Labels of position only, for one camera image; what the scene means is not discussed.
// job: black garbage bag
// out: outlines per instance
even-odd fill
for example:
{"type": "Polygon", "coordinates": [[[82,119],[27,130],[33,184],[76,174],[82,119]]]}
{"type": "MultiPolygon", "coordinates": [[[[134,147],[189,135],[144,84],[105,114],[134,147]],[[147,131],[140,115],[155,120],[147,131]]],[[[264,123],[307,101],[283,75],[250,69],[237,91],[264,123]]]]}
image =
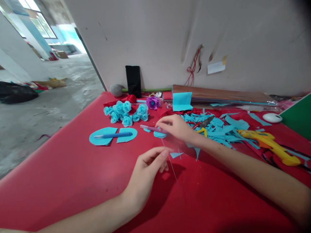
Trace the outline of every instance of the black garbage bag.
{"type": "Polygon", "coordinates": [[[0,102],[17,104],[37,98],[39,95],[31,87],[0,82],[0,102]]]}

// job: window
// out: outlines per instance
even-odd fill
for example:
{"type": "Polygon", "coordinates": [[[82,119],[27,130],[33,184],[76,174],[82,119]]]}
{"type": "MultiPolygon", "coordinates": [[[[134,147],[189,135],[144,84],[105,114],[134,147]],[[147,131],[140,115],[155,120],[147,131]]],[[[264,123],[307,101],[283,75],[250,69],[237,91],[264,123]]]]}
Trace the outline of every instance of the window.
{"type": "Polygon", "coordinates": [[[34,23],[34,25],[44,38],[57,38],[49,24],[46,22],[39,7],[33,0],[19,0],[19,2],[26,9],[31,21],[34,23]]]}
{"type": "Polygon", "coordinates": [[[26,38],[25,35],[20,31],[20,29],[16,26],[16,24],[11,20],[8,14],[4,11],[4,9],[0,6],[0,11],[6,17],[6,19],[12,24],[12,26],[16,29],[16,31],[22,36],[22,38],[26,38]]]}

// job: finger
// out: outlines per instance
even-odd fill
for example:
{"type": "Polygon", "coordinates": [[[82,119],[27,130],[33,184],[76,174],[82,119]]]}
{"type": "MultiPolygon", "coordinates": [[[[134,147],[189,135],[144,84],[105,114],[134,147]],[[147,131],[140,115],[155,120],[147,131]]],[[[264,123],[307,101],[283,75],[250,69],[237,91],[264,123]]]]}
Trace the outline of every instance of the finger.
{"type": "Polygon", "coordinates": [[[160,173],[162,173],[164,170],[167,171],[167,169],[168,169],[168,164],[167,164],[167,161],[165,161],[165,162],[161,165],[160,173]]]}
{"type": "Polygon", "coordinates": [[[162,123],[162,122],[158,122],[156,124],[156,127],[160,127],[161,129],[164,129],[166,131],[170,131],[170,129],[172,128],[172,126],[168,125],[168,124],[165,124],[165,123],[162,123]]]}
{"type": "Polygon", "coordinates": [[[150,169],[150,172],[155,176],[162,166],[162,164],[166,161],[168,157],[169,150],[162,151],[155,160],[148,166],[148,169],[150,169]]]}
{"type": "Polygon", "coordinates": [[[155,124],[155,126],[157,127],[158,123],[172,123],[173,122],[173,115],[172,116],[164,116],[162,117],[160,120],[158,120],[158,122],[155,124]]]}
{"type": "Polygon", "coordinates": [[[168,172],[168,164],[167,164],[167,161],[166,161],[164,170],[168,172]]]}
{"type": "Polygon", "coordinates": [[[156,158],[158,156],[158,154],[160,154],[164,150],[168,150],[169,152],[174,151],[173,149],[168,148],[168,147],[154,147],[154,148],[148,150],[147,152],[145,152],[144,154],[140,155],[140,158],[147,165],[154,158],[156,158]]]}

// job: white paper note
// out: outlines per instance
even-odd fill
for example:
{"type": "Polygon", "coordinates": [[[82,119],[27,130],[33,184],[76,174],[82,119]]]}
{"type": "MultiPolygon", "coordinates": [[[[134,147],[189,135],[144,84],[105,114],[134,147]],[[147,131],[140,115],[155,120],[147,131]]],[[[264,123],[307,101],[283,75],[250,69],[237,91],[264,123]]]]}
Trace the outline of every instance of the white paper note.
{"type": "Polygon", "coordinates": [[[207,73],[212,74],[220,71],[224,71],[226,68],[226,65],[223,65],[223,62],[217,62],[211,65],[207,66],[207,73]]]}

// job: white wall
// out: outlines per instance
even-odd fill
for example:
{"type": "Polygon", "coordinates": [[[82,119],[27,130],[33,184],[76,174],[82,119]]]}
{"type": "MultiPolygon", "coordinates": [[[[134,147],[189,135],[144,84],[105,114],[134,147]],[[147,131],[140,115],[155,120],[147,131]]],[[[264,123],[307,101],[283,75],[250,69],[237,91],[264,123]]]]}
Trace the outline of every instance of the white wall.
{"type": "Polygon", "coordinates": [[[202,43],[195,86],[269,94],[310,90],[311,43],[304,9],[294,0],[64,1],[107,87],[126,86],[125,65],[141,67],[146,88],[183,85],[202,43]],[[228,55],[226,70],[207,76],[217,41],[211,63],[228,55]]]}
{"type": "Polygon", "coordinates": [[[45,64],[0,13],[0,65],[20,82],[45,81],[50,77],[45,64]]]}

